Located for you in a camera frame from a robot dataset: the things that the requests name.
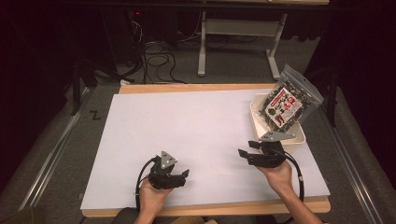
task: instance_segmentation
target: bag label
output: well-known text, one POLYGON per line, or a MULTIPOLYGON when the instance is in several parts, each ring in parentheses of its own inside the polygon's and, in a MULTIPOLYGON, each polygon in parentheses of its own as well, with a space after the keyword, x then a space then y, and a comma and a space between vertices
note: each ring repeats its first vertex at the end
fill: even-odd
POLYGON ((274 99, 265 107, 268 117, 282 128, 289 120, 295 117, 296 112, 303 104, 287 89, 282 88, 274 99))

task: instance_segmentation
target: metal rail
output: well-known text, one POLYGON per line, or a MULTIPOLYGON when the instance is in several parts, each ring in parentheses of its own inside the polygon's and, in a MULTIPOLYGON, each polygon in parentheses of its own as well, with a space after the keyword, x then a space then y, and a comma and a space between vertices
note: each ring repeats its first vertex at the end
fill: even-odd
MULTIPOLYGON (((82 107, 88 102, 89 97, 91 96, 92 91, 89 91, 88 88, 85 88, 84 92, 82 93, 83 102, 82 107)), ((64 153, 64 144, 66 143, 69 134, 73 130, 73 127, 77 123, 79 119, 80 113, 79 111, 76 113, 75 116, 72 116, 67 123, 64 132, 62 133, 61 137, 59 138, 57 144, 55 145, 54 149, 49 153, 47 159, 45 160, 43 166, 41 167, 38 175, 35 178, 35 181, 30 187, 29 191, 27 192, 19 211, 21 211, 26 206, 37 206, 38 201, 41 198, 41 195, 44 192, 44 189, 50 182, 50 178, 52 177, 53 172, 58 165, 60 158, 64 153)))
POLYGON ((340 135, 337 132, 337 129, 334 128, 327 119, 324 105, 320 107, 320 114, 322 115, 323 120, 325 120, 327 127, 329 128, 329 131, 334 140, 334 143, 337 146, 338 149, 337 152, 338 155, 340 156, 341 162, 344 165, 344 170, 346 171, 346 175, 349 179, 349 182, 353 190, 355 191, 356 197, 361 203, 361 208, 363 209, 363 212, 366 215, 367 220, 372 224, 384 223, 381 219, 381 216, 378 214, 378 211, 372 201, 368 189, 361 180, 361 176, 356 170, 356 167, 353 164, 352 159, 350 159, 349 154, 347 153, 347 149, 343 141, 341 140, 340 135))

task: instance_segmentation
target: gray carpet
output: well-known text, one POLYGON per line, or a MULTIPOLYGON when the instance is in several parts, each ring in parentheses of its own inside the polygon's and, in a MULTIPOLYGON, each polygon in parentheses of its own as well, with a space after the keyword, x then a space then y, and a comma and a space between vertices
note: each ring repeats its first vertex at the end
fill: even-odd
MULTIPOLYGON (((262 46, 270 46, 271 41, 259 39, 241 43, 242 40, 248 42, 251 37, 239 37, 238 41, 221 49, 215 48, 222 46, 223 43, 209 42, 208 45, 213 49, 207 50, 205 77, 197 76, 198 46, 179 45, 175 49, 164 45, 164 49, 174 53, 177 64, 173 76, 184 82, 275 82, 264 59, 263 51, 266 48, 262 48, 262 46)), ((287 63, 302 73, 317 43, 317 40, 308 40, 302 43, 297 39, 282 40, 276 52, 279 69, 281 70, 287 63)), ((170 79, 169 70, 171 67, 172 64, 161 67, 158 76, 156 68, 149 67, 148 72, 151 80, 159 82, 161 79, 170 79)), ((127 69, 128 67, 120 64, 120 72, 127 69)), ((135 84, 140 83, 143 80, 143 72, 139 71, 131 77, 135 78, 135 84)), ((120 88, 119 82, 115 80, 107 78, 98 78, 98 80, 98 87, 85 94, 88 96, 87 103, 81 108, 79 119, 64 144, 62 157, 38 201, 38 206, 44 211, 46 223, 78 223, 82 218, 79 210, 80 194, 84 193, 88 183, 112 95, 117 93, 120 88), (100 119, 92 119, 92 111, 96 111, 96 117, 100 119)), ((395 223, 396 217, 391 211, 396 204, 394 189, 361 136, 359 126, 350 115, 347 102, 345 102, 341 91, 337 96, 337 102, 336 131, 340 133, 347 153, 352 158, 353 165, 356 166, 356 170, 384 223, 395 223)), ((64 128, 71 119, 69 116, 71 103, 69 101, 64 110, 40 135, 35 146, 0 196, 0 220, 18 211, 45 159, 56 146, 64 128)), ((345 160, 332 137, 332 128, 328 127, 321 110, 315 111, 303 124, 303 127, 308 145, 317 160, 320 171, 328 181, 332 194, 330 196, 332 210, 319 216, 330 223, 375 223, 370 222, 370 218, 367 218, 373 211, 369 211, 369 213, 365 211, 357 197, 356 187, 350 184, 350 175, 347 172, 345 160)), ((276 216, 276 218, 280 220, 284 216, 276 216)), ((88 218, 84 223, 110 223, 111 220, 111 218, 88 218)))

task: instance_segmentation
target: wrist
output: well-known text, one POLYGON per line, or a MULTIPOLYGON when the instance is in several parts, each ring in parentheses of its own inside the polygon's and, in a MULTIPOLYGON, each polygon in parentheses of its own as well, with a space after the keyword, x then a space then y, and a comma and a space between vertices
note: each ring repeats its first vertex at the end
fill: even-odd
POLYGON ((292 188, 285 188, 285 189, 280 189, 277 192, 277 195, 279 195, 280 199, 282 199, 283 201, 287 200, 287 199, 294 199, 294 198, 298 198, 297 194, 294 192, 294 190, 292 188))

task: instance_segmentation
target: black cable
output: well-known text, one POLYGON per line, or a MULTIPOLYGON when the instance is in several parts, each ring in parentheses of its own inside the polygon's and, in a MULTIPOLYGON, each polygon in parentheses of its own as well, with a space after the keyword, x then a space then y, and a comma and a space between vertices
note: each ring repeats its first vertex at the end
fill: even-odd
POLYGON ((148 46, 148 47, 145 48, 143 55, 144 55, 144 58, 145 58, 145 65, 146 65, 146 72, 145 72, 145 76, 144 76, 144 79, 143 79, 143 84, 146 84, 146 77, 149 77, 148 65, 156 67, 156 74, 157 74, 157 78, 159 80, 166 81, 166 82, 171 82, 171 83, 184 83, 184 84, 187 84, 187 82, 184 82, 182 80, 178 80, 178 79, 176 79, 173 76, 172 72, 174 71, 174 69, 176 67, 176 57, 175 57, 175 55, 173 53, 163 51, 163 46, 161 46, 161 45, 148 46), (148 49, 152 48, 152 47, 159 47, 160 49, 157 50, 156 52, 148 52, 148 49), (163 63, 158 63, 158 64, 154 64, 154 63, 150 62, 150 61, 152 61, 153 59, 156 59, 156 58, 164 58, 165 61, 163 63), (166 79, 163 79, 163 78, 161 78, 159 76, 159 70, 160 70, 160 68, 162 66, 164 66, 166 64, 169 64, 171 62, 171 58, 172 58, 172 67, 171 67, 171 69, 169 71, 169 76, 170 76, 170 78, 172 78, 172 80, 166 80, 166 79))
MULTIPOLYGON (((287 160, 291 161, 293 163, 294 167, 296 168, 297 171, 297 176, 298 176, 298 182, 299 182, 299 199, 303 202, 304 201, 304 195, 305 195, 305 190, 304 190, 304 179, 303 179, 303 174, 301 173, 300 166, 297 163, 297 160, 295 160, 288 152, 281 153, 279 151, 276 151, 274 149, 271 149, 274 151, 276 154, 281 155, 285 157, 287 160)), ((293 217, 288 218, 286 221, 277 223, 277 224, 289 224, 294 220, 293 217)))
POLYGON ((250 40, 242 40, 242 39, 233 38, 233 37, 236 37, 236 36, 239 37, 240 35, 230 35, 230 36, 228 36, 228 38, 230 39, 231 43, 249 44, 249 43, 253 43, 253 42, 256 42, 256 41, 264 38, 263 36, 253 36, 250 40))
POLYGON ((102 71, 102 72, 108 74, 109 76, 114 77, 115 79, 118 79, 118 80, 124 79, 124 80, 129 81, 129 82, 134 82, 134 79, 130 79, 130 78, 128 78, 128 77, 124 77, 123 75, 120 75, 120 74, 118 74, 118 73, 116 73, 116 72, 113 72, 113 71, 111 71, 111 70, 109 70, 109 69, 106 69, 106 68, 100 66, 100 65, 97 64, 97 63, 92 62, 91 60, 85 60, 85 62, 86 62, 88 65, 92 66, 94 69, 98 69, 98 70, 100 70, 100 71, 102 71))
POLYGON ((227 45, 230 43, 230 39, 229 39, 229 38, 226 38, 226 37, 223 37, 223 35, 209 35, 209 36, 208 36, 208 39, 211 38, 211 39, 213 40, 213 39, 215 39, 215 37, 217 37, 217 38, 220 39, 220 40, 225 41, 225 43, 224 43, 222 46, 220 46, 220 47, 210 47, 210 46, 206 43, 205 46, 206 46, 207 48, 209 48, 209 49, 222 49, 222 48, 224 48, 225 46, 227 46, 227 45))
POLYGON ((126 72, 124 74, 121 74, 120 76, 122 76, 122 77, 130 76, 131 74, 137 72, 142 67, 142 64, 143 64, 143 60, 142 60, 141 57, 139 57, 139 59, 137 60, 136 64, 134 65, 134 68, 129 70, 128 72, 126 72))
POLYGON ((142 170, 140 171, 139 177, 137 178, 137 182, 136 182, 136 189, 134 192, 134 196, 136 198, 136 210, 139 212, 140 211, 140 183, 143 179, 142 178, 142 174, 143 172, 145 172, 146 167, 148 167, 148 165, 152 162, 155 161, 155 158, 152 158, 151 160, 149 160, 148 162, 146 162, 146 164, 143 166, 142 170))
POLYGON ((179 39, 179 40, 177 41, 178 43, 182 43, 182 42, 184 42, 184 41, 188 41, 188 40, 191 40, 191 39, 195 39, 196 37, 201 36, 201 35, 197 35, 197 34, 196 34, 197 31, 198 31, 199 25, 201 24, 201 18, 202 18, 202 11, 199 12, 197 24, 196 24, 195 29, 194 29, 194 31, 192 32, 192 34, 191 34, 189 37, 185 38, 185 39, 179 39))
POLYGON ((196 36, 195 38, 191 38, 188 40, 184 40, 182 42, 179 42, 181 45, 187 46, 187 47, 196 47, 196 46, 200 46, 201 45, 201 40, 197 39, 197 37, 200 36, 196 36))
POLYGON ((145 179, 147 179, 147 178, 149 178, 148 176, 145 176, 143 179, 141 179, 140 181, 139 181, 139 185, 145 180, 145 179))
POLYGON ((85 219, 87 219, 87 217, 82 217, 78 224, 82 224, 85 221, 85 219))

